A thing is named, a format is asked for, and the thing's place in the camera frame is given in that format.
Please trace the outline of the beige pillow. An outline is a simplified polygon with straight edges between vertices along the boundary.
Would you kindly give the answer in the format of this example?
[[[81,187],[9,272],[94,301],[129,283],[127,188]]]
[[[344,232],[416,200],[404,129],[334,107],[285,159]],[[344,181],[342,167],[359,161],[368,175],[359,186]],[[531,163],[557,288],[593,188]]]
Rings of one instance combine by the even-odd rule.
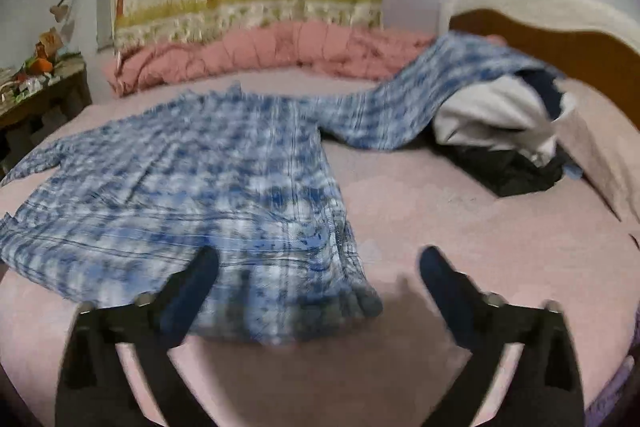
[[[639,230],[639,130],[604,94],[579,80],[559,86],[574,102],[556,124],[562,147],[613,210]]]

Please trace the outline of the white brown bed headboard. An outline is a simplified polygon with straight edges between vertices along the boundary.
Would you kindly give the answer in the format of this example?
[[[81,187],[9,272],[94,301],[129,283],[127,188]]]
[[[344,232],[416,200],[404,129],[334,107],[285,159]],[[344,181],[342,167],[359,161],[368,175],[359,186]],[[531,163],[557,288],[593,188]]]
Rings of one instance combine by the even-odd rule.
[[[448,0],[448,27],[498,35],[606,95],[639,122],[639,24],[597,0]]]

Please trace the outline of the orange toy on table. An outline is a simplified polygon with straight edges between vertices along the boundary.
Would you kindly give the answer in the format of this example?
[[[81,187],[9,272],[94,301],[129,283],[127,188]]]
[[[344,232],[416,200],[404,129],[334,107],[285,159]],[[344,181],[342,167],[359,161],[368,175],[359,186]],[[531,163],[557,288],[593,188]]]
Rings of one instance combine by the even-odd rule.
[[[53,72],[56,54],[62,47],[60,34],[54,27],[50,28],[39,36],[34,54],[25,61],[22,71],[31,76]]]

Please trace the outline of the dark wooden side table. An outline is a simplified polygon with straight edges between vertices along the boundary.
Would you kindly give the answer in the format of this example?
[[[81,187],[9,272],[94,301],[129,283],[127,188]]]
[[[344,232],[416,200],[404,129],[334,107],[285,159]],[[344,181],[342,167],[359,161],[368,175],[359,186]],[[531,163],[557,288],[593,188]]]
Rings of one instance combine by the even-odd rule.
[[[56,65],[41,88],[1,107],[1,176],[63,124],[92,104],[87,65],[81,54]]]

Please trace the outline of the blue white plaid shirt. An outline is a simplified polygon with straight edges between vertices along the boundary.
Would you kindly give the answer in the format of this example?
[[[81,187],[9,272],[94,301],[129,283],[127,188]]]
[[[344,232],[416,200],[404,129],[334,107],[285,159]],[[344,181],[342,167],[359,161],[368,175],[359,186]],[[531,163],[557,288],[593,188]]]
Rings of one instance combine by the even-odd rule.
[[[396,150],[470,84],[559,77],[506,46],[450,32],[392,80],[349,94],[188,91],[66,136],[6,176],[46,172],[1,221],[1,258],[75,301],[121,306],[158,291],[205,246],[220,257],[194,329],[233,341],[329,335],[383,310],[363,273],[321,143]]]

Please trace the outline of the white navy garment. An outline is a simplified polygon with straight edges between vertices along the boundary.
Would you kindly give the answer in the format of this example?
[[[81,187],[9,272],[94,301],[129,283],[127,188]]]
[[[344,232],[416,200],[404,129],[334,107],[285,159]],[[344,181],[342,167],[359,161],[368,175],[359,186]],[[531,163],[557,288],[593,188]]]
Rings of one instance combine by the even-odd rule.
[[[526,69],[457,91],[432,124],[440,145],[515,150],[544,167],[556,155],[556,127],[575,108],[576,98],[550,72]]]

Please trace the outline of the pink bed sheet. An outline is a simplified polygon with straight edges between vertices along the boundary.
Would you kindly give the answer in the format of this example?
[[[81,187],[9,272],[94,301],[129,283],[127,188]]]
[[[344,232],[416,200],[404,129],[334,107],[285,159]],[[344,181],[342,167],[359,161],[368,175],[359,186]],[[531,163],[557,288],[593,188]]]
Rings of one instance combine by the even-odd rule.
[[[239,74],[160,87],[94,104],[51,136],[191,90],[287,95],[349,93],[366,82],[303,72]],[[589,405],[623,362],[639,303],[639,249],[585,180],[495,198],[426,148],[359,152],[324,142],[367,279],[384,301],[377,319],[345,335],[265,348],[189,337],[171,351],[194,395],[221,426],[420,426],[469,353],[459,349],[419,277],[436,245],[484,291],[536,307],[557,301],[572,332]],[[1,277],[1,364],[36,418],[51,426],[58,365],[75,303],[13,271]]]

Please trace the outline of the black garment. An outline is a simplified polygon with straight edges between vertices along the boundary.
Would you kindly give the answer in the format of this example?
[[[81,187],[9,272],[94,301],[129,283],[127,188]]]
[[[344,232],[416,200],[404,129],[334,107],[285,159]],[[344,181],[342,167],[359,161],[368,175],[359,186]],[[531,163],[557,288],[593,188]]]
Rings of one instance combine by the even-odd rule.
[[[556,155],[537,166],[517,150],[432,144],[432,149],[462,169],[497,197],[548,191],[564,174],[566,159]]]

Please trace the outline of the pink quilted blanket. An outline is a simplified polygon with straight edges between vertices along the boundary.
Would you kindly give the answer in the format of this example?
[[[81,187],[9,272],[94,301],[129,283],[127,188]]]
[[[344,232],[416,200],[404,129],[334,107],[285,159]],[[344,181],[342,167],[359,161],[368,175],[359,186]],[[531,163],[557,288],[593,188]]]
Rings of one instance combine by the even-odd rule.
[[[119,98],[164,84],[277,68],[384,81],[434,41],[433,35],[408,30],[291,20],[235,29],[211,42],[142,46],[118,54],[106,68],[106,79]]]

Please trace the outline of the wall mounted desk lamp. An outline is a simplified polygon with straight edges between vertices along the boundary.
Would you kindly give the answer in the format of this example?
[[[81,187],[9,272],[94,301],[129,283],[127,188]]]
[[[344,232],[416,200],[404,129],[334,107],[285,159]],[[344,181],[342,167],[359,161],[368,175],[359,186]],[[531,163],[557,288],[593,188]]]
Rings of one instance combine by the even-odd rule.
[[[51,5],[49,9],[49,13],[57,23],[62,23],[69,12],[70,2],[68,0],[60,0],[57,4]]]

